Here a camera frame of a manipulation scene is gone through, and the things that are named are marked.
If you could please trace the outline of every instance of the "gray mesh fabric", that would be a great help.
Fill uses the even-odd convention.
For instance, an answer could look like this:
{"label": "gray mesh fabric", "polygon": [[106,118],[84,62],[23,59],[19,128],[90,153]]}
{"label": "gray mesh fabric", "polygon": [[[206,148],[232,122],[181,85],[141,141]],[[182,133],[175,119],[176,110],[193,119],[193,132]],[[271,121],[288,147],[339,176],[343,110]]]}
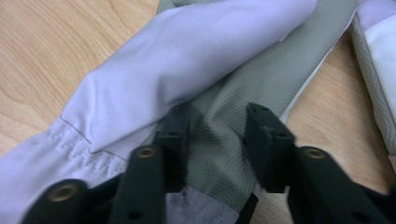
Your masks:
{"label": "gray mesh fabric", "polygon": [[[161,0],[158,12],[201,2],[208,1]],[[285,40],[192,100],[190,186],[240,211],[256,184],[244,154],[246,105],[285,112],[349,25],[357,2],[319,0],[316,13]]]}
{"label": "gray mesh fabric", "polygon": [[385,144],[390,155],[396,155],[396,123],[390,112],[390,108],[382,91],[378,74],[370,55],[369,47],[365,41],[364,35],[359,25],[359,18],[355,17],[353,21],[353,44],[358,57],[361,73],[366,83],[370,97],[373,101],[374,115],[379,130],[382,133]]}

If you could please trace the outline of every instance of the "metal rivet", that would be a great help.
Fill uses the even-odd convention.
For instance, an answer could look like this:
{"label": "metal rivet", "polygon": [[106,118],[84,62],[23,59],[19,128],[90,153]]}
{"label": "metal rivet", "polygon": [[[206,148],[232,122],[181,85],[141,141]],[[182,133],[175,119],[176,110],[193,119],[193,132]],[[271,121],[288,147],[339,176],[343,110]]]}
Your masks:
{"label": "metal rivet", "polygon": [[152,157],[154,155],[155,155],[155,150],[150,147],[143,148],[138,153],[138,156],[140,158],[148,158],[148,157]]}
{"label": "metal rivet", "polygon": [[52,202],[63,202],[72,198],[78,192],[78,187],[73,184],[60,186],[55,189],[50,195],[49,200]]}
{"label": "metal rivet", "polygon": [[318,160],[324,159],[326,157],[326,155],[323,152],[321,152],[317,149],[313,149],[313,148],[307,149],[305,151],[305,155],[307,155],[310,158],[314,158],[314,159],[318,159]]}

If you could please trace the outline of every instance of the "garment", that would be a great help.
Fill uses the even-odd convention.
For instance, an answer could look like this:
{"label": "garment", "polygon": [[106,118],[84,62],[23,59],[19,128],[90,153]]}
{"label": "garment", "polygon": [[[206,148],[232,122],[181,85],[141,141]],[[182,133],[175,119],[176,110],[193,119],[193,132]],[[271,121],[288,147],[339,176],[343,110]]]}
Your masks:
{"label": "garment", "polygon": [[[162,0],[158,11],[202,2],[207,0]],[[286,121],[357,5],[354,0],[319,0],[304,24],[193,99],[190,186],[242,209],[256,185],[244,157],[246,105],[264,105]]]}
{"label": "garment", "polygon": [[[0,223],[19,223],[55,182],[77,178],[94,187],[124,171],[129,153],[173,105],[282,39],[315,8],[316,0],[228,0],[156,16],[82,80],[46,132],[0,158]],[[169,223],[238,218],[238,211],[194,188],[167,198]],[[178,200],[187,202],[177,206]]]}
{"label": "garment", "polygon": [[373,101],[375,120],[396,173],[396,1],[362,1],[353,22],[353,43]]}

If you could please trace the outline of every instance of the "lavender fabric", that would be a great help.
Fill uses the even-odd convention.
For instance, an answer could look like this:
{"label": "lavender fabric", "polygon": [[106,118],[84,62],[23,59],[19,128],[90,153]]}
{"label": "lavender fabric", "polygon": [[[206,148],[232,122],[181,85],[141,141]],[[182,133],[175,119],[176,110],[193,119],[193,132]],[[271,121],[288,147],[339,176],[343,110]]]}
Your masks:
{"label": "lavender fabric", "polygon": [[[94,187],[121,173],[130,152],[173,105],[273,45],[315,7],[316,0],[228,0],[156,16],[83,79],[46,132],[0,158],[0,223],[19,223],[38,195],[59,180],[83,179]],[[207,218],[216,213],[231,216],[217,221],[234,220],[235,211],[211,202],[186,204],[186,211],[202,214],[181,220],[211,223]],[[178,211],[171,208],[168,216]]]}
{"label": "lavender fabric", "polygon": [[360,3],[357,13],[364,32],[376,23],[396,15],[396,1],[365,0]]}

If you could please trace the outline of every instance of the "wood grain surface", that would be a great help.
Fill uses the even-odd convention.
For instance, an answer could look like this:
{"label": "wood grain surface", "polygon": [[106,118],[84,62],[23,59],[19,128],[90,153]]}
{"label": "wood grain surface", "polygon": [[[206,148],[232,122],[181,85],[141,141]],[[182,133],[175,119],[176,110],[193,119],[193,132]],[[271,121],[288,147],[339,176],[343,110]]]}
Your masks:
{"label": "wood grain surface", "polygon": [[[144,26],[157,5],[158,0],[0,0],[0,156],[45,131],[82,78]],[[287,125],[298,145],[325,149],[354,181],[383,193],[395,183],[349,31]],[[284,196],[262,197],[252,223],[290,222]]]}

